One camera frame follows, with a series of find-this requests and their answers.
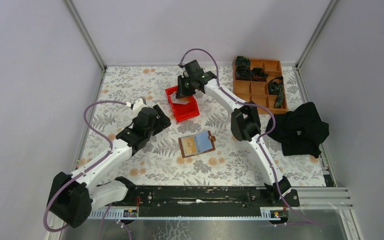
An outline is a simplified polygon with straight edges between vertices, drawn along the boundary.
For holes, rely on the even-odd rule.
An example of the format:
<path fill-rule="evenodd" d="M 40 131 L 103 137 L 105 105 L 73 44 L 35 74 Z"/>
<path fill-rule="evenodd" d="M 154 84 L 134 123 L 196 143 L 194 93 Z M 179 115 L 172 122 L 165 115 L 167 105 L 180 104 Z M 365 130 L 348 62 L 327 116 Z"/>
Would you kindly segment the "red plastic bin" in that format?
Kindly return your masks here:
<path fill-rule="evenodd" d="M 200 115 L 198 103 L 193 96 L 176 98 L 178 87 L 173 86 L 165 89 L 167 100 L 172 108 L 173 115 L 178 123 L 189 120 Z"/>

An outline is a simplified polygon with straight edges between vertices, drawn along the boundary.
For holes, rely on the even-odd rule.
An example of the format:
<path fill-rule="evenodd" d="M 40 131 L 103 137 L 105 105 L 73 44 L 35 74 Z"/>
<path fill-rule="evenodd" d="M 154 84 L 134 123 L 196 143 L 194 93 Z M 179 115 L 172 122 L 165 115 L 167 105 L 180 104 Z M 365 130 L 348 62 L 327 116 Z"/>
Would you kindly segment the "brown leather card holder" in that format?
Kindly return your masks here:
<path fill-rule="evenodd" d="M 196 146 L 198 148 L 197 153 L 195 155 L 191 155 L 191 156 L 185 156 L 184 155 L 183 149 L 182 149 L 181 139 L 185 138 L 185 137 L 194 137 L 195 138 L 195 143 L 196 143 Z M 212 135 L 209 130 L 208 131 L 202 131 L 202 132 L 199 132 L 197 134 L 193 134 L 193 135 L 189 135 L 189 136 L 180 137 L 178 139 L 178 143 L 179 143 L 181 156 L 183 158 L 189 158 L 189 157 L 205 154 L 208 152 L 212 152 L 216 149 L 215 141 L 216 141 L 216 137 L 214 135 Z"/>

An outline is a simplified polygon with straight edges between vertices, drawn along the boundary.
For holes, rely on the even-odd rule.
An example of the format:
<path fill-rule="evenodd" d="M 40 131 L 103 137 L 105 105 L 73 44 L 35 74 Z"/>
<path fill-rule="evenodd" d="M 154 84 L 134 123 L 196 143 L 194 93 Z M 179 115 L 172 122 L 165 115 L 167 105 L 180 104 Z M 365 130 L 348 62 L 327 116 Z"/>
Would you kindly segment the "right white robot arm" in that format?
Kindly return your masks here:
<path fill-rule="evenodd" d="M 178 65 L 183 74 L 177 77 L 177 98 L 193 96 L 200 91 L 221 104 L 230 114 L 230 130 L 236 140 L 250 148 L 264 186 L 268 189 L 267 201 L 273 206 L 281 205 L 292 186 L 279 170 L 263 141 L 262 124 L 258 113 L 259 105 L 244 102 L 223 84 L 219 76 L 211 71 L 205 72 L 196 60 Z"/>

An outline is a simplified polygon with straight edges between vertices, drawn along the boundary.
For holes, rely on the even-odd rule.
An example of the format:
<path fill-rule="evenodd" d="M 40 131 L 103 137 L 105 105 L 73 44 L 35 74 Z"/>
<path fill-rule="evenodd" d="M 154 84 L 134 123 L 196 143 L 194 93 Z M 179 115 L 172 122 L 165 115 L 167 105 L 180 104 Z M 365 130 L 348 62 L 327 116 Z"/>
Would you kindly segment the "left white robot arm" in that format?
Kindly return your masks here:
<path fill-rule="evenodd" d="M 109 142 L 107 150 L 69 174 L 59 172 L 53 179 L 43 216 L 45 228 L 53 231 L 47 224 L 49 213 L 68 226 L 77 228 L 96 209 L 113 202 L 120 202 L 124 206 L 132 204 L 135 192 L 127 184 L 117 179 L 105 184 L 100 182 L 118 163 L 130 159 L 146 146 L 152 136 L 170 125 L 170 118 L 159 105 L 141 105 L 131 124 Z"/>

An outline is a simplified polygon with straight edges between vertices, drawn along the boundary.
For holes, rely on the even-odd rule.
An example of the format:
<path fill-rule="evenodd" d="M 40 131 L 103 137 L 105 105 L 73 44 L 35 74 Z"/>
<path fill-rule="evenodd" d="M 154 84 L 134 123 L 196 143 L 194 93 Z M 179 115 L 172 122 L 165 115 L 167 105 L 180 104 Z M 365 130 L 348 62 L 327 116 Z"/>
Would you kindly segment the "rolled camouflage belt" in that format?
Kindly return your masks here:
<path fill-rule="evenodd" d="M 237 80 L 250 81 L 251 80 L 251 61 L 248 57 L 237 56 L 235 59 L 235 77 Z"/>

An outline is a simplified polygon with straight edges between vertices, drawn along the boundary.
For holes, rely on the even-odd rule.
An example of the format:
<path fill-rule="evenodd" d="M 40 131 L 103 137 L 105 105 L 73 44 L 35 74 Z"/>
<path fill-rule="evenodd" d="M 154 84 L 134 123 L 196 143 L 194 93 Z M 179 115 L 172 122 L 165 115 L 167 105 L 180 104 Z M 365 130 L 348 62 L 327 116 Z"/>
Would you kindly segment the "orange compartment tray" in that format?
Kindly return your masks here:
<path fill-rule="evenodd" d="M 275 59 L 249 58 L 250 70 L 263 68 L 269 74 L 266 82 L 237 80 L 236 58 L 233 60 L 233 93 L 246 102 L 252 101 L 271 111 L 284 114 L 288 111 L 286 100 L 286 80 L 283 77 L 281 62 Z"/>

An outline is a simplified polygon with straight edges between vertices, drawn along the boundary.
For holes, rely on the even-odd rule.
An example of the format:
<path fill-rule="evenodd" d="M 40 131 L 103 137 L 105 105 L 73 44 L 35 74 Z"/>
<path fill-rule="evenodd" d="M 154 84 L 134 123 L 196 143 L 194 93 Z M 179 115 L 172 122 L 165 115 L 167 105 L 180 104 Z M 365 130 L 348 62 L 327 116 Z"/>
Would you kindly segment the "rolled black belt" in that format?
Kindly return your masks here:
<path fill-rule="evenodd" d="M 269 74 L 261 67 L 254 67 L 251 70 L 251 81 L 253 82 L 266 82 Z"/>

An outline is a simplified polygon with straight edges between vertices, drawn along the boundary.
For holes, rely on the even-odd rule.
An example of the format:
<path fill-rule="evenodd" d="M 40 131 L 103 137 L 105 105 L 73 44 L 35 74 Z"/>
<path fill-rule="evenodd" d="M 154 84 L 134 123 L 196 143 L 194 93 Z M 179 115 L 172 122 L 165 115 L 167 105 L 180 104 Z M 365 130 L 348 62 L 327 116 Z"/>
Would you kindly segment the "black cloth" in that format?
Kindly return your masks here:
<path fill-rule="evenodd" d="M 319 158 L 320 145 L 329 136 L 329 124 L 322 121 L 316 105 L 306 102 L 294 111 L 274 116 L 266 126 L 268 136 L 281 144 L 284 156 L 311 155 Z"/>

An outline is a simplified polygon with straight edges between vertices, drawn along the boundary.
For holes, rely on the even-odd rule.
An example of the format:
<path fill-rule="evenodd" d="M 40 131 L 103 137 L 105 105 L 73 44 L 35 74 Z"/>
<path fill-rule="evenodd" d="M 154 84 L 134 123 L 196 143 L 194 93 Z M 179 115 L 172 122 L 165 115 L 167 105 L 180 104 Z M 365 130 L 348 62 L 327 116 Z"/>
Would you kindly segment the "perforated metal strip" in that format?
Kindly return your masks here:
<path fill-rule="evenodd" d="M 110 219 L 110 220 L 263 220 L 273 221 L 278 224 L 287 222 L 289 214 L 283 211 L 275 211 L 257 207 L 255 209 L 246 208 L 244 212 L 237 209 L 233 214 L 211 209 L 205 211 L 202 216 L 198 216 L 195 211 L 185 212 L 183 214 L 169 213 L 167 211 L 146 213 L 144 209 L 110 208 L 98 209 L 90 213 L 89 220 Z"/>

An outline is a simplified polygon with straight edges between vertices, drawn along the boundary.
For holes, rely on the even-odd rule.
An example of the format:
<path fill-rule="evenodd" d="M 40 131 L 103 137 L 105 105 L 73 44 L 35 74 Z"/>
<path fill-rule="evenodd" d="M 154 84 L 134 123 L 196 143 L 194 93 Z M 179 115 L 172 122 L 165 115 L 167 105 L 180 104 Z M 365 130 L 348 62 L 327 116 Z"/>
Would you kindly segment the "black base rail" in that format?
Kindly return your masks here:
<path fill-rule="evenodd" d="M 113 203 L 115 207 L 132 207 L 150 212 L 183 214 L 194 211 L 202 216 L 205 211 L 233 214 L 251 208 L 275 208 L 282 210 L 286 204 L 299 207 L 298 192 L 293 189 L 283 199 L 275 198 L 265 187 L 254 186 L 136 186 L 128 190 L 126 197 Z"/>

